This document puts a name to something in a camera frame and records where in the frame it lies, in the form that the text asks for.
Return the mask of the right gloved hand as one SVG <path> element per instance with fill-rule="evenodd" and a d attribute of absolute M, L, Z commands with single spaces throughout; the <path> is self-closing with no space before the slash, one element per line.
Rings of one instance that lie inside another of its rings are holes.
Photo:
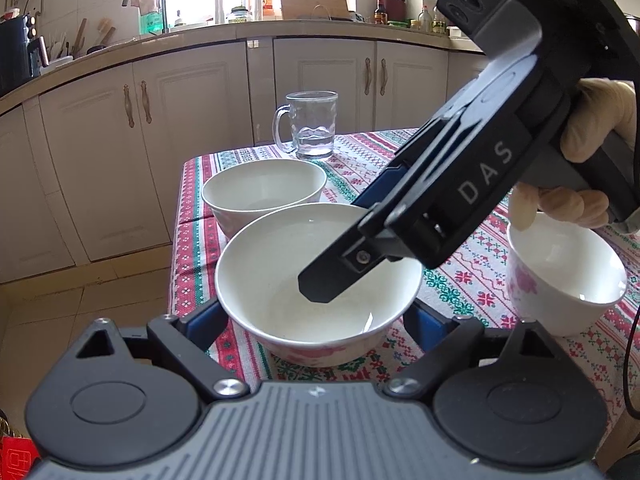
<path fill-rule="evenodd" d="M 615 132 L 633 148 L 636 144 L 636 92 L 625 81 L 583 79 L 577 89 L 582 99 L 568 118 L 560 137 L 560 150 L 569 162 L 585 162 Z M 574 191 L 555 185 L 552 188 L 520 182 L 509 198 L 509 217 L 514 229 L 527 230 L 538 211 L 548 217 L 597 229 L 608 224 L 608 196 L 601 191 Z"/>

